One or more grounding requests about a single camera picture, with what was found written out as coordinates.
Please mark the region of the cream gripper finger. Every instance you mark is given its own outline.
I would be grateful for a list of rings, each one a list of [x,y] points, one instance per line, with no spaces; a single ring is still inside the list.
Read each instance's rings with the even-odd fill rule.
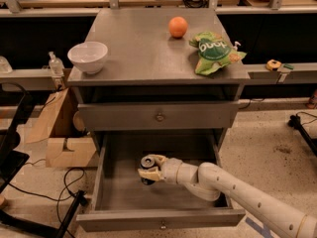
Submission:
[[[150,160],[149,162],[149,167],[161,167],[162,164],[167,160],[166,156],[163,155],[148,155],[148,159]]]
[[[161,181],[162,175],[159,170],[149,171],[149,170],[141,170],[138,169],[138,173],[141,179],[147,179],[152,181]]]

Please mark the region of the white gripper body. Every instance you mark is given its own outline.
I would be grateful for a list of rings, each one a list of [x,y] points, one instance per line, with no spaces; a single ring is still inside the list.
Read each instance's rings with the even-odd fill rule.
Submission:
[[[177,183],[177,173],[182,164],[182,160],[167,159],[160,167],[162,179],[167,183]]]

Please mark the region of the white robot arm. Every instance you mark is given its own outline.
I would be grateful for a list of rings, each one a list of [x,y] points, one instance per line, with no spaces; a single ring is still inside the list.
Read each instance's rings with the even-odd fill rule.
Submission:
[[[220,193],[234,199],[280,238],[317,238],[317,219],[235,178],[219,166],[199,166],[149,154],[140,161],[142,179],[181,184],[195,196],[215,201]]]

